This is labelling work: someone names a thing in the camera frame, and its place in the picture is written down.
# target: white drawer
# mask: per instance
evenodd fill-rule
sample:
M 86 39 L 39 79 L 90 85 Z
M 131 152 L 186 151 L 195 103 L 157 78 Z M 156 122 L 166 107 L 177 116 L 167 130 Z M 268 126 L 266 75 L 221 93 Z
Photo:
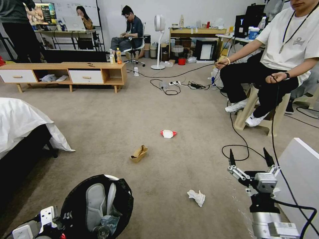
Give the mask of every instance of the white drawer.
M 73 83 L 101 83 L 103 84 L 102 74 L 100 70 L 69 70 L 70 77 Z
M 37 82 L 32 70 L 0 70 L 1 78 L 7 83 Z

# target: man in white t-shirt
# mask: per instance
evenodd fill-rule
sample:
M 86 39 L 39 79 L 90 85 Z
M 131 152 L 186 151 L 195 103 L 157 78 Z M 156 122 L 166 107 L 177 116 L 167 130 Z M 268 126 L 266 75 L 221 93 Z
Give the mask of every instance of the man in white t-shirt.
M 258 86 L 260 106 L 246 120 L 251 127 L 300 86 L 319 60 L 319 0 L 290 0 L 290 4 L 292 8 L 278 13 L 254 41 L 216 65 L 232 103 L 225 108 L 227 112 L 238 111 L 247 103 L 241 83 Z M 263 44 L 266 49 L 260 62 L 230 64 Z

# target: red and white wrapper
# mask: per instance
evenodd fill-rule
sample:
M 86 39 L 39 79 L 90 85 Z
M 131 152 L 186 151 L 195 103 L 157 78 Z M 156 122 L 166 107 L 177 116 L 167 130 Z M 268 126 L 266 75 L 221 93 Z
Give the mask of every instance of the red and white wrapper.
M 164 138 L 173 138 L 175 135 L 177 135 L 176 131 L 171 131 L 171 130 L 161 130 L 160 134 L 164 137 Z

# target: beige carpet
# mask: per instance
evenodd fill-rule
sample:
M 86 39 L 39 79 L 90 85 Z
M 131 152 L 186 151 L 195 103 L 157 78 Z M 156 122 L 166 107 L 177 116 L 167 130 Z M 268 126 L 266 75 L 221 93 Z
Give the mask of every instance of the beige carpet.
M 162 71 L 150 69 L 155 60 L 139 65 L 145 75 L 169 76 L 203 66 L 174 65 Z M 193 71 L 175 80 L 209 84 L 211 67 Z M 181 88 L 177 96 L 166 96 L 150 84 L 150 78 L 133 77 L 115 94 L 112 89 L 68 88 L 27 89 L 0 83 L 0 96 L 20 98 L 37 107 L 52 120 L 76 152 L 60 151 L 57 159 L 43 158 L 22 182 L 7 211 L 1 216 L 0 235 L 39 213 L 57 205 L 61 209 L 67 194 L 82 180 L 97 174 L 125 178 L 134 196 L 129 225 L 119 238 L 250 238 L 250 199 L 244 187 L 227 172 L 228 160 L 221 148 L 243 144 L 233 131 L 226 98 L 219 91 Z M 300 113 L 294 117 L 319 126 Z M 165 139 L 160 130 L 178 134 Z M 273 155 L 266 130 L 246 128 L 240 134 L 250 147 Z M 319 151 L 318 129 L 284 117 L 275 138 L 278 155 L 293 137 L 300 137 Z M 141 144 L 148 155 L 138 164 L 129 156 Z M 235 158 L 246 156 L 233 148 Z M 238 163 L 243 170 L 265 170 L 266 163 L 251 152 Z M 190 189 L 201 190 L 206 201 L 200 208 L 188 199 Z

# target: standing fan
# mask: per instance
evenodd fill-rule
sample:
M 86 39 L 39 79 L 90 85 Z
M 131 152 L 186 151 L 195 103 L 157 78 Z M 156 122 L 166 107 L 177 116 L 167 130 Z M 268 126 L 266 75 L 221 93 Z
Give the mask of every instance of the standing fan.
M 164 35 L 165 32 L 165 18 L 162 15 L 156 15 L 155 20 L 154 20 L 154 26 L 155 26 L 155 31 L 159 32 L 160 31 L 160 36 L 159 36 L 159 49 L 157 52 L 157 65 L 152 65 L 151 68 L 154 70 L 161 70 L 164 69 L 165 66 L 160 65 L 160 41 Z

